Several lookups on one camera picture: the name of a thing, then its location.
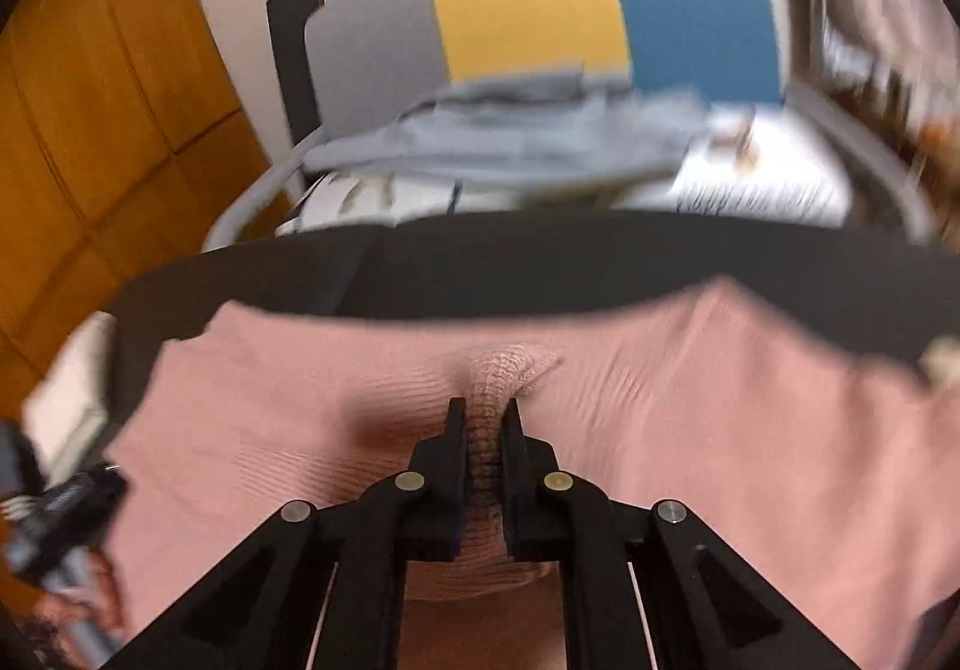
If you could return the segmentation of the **grey yellow blue chair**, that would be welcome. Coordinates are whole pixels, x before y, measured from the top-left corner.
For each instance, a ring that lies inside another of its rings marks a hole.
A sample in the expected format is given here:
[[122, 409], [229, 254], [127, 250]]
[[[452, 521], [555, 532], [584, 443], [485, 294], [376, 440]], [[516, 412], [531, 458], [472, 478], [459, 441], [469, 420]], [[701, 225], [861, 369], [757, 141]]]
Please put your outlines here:
[[302, 168], [314, 145], [386, 126], [438, 88], [556, 71], [627, 76], [643, 94], [693, 90], [708, 104], [706, 137], [716, 106], [791, 111], [853, 184], [838, 228], [882, 225], [929, 243], [932, 205], [907, 165], [817, 71], [791, 69], [793, 26], [788, 0], [324, 0], [306, 25], [320, 126], [229, 205], [206, 247], [235, 244], [286, 188], [302, 197], [336, 173]]

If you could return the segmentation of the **white folded towel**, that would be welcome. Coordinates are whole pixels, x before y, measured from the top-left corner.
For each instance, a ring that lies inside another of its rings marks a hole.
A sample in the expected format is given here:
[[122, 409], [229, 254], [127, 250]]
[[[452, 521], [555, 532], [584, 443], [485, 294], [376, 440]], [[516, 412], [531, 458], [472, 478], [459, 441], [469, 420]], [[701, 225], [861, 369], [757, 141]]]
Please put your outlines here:
[[82, 465], [107, 425], [107, 378], [116, 317], [98, 311], [70, 334], [21, 407], [21, 426], [49, 485]]

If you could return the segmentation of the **beige cloth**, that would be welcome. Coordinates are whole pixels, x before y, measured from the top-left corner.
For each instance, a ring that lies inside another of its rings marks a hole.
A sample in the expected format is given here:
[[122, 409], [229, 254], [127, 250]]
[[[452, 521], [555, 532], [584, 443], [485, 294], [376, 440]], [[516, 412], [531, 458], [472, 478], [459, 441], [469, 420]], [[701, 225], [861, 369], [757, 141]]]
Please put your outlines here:
[[919, 358], [919, 366], [937, 389], [960, 386], [960, 338], [942, 335], [932, 340]]

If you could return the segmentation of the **cluttered wooden shelf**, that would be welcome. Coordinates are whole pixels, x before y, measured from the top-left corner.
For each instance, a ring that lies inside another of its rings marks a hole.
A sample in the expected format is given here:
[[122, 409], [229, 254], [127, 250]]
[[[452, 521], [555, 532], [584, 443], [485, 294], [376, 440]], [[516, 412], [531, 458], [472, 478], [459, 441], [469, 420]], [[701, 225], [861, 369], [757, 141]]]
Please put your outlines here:
[[822, 37], [823, 87], [907, 165], [928, 196], [935, 238], [958, 251], [958, 90], [910, 82], [831, 26]]

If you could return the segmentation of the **grey blue garment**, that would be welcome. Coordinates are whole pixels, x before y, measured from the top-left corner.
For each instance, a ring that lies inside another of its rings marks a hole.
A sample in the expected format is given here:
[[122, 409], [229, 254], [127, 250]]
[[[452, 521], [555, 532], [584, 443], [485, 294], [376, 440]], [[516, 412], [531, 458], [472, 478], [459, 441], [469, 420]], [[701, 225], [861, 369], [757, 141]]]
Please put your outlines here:
[[355, 172], [534, 191], [662, 178], [709, 134], [693, 90], [556, 71], [438, 88], [386, 126], [325, 140], [309, 173]]

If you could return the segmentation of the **pink knitted sweater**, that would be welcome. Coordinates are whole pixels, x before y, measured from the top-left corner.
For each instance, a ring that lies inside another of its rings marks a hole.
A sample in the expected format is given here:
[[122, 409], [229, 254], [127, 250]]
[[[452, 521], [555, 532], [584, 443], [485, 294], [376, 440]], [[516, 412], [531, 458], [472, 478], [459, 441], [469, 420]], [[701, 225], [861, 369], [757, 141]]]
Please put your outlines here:
[[107, 454], [107, 540], [140, 631], [286, 501], [353, 500], [467, 404], [506, 405], [613, 500], [675, 498], [864, 668], [900, 668], [958, 587], [958, 394], [825, 344], [716, 280], [540, 321], [386, 324], [229, 303], [161, 351]]

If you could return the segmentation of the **white printed pillow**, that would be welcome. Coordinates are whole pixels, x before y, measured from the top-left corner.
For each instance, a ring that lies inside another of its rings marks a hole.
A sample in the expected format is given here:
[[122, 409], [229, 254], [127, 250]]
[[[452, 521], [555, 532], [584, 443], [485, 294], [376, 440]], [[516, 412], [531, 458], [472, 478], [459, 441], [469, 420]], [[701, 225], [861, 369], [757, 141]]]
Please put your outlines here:
[[850, 177], [827, 140], [799, 116], [776, 108], [723, 104], [711, 111], [711, 136], [693, 143], [680, 170], [667, 178], [605, 191], [518, 193], [336, 172], [314, 182], [277, 233], [562, 205], [838, 228], [850, 215], [853, 199]]

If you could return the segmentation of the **black rolled mat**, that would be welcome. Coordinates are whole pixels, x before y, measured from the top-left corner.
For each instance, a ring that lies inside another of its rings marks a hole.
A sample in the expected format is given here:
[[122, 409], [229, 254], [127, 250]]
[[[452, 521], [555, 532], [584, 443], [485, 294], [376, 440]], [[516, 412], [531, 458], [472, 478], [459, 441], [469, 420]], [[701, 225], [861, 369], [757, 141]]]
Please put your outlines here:
[[281, 103], [291, 142], [299, 143], [320, 126], [313, 77], [309, 69], [306, 25], [324, 0], [268, 0], [268, 33]]

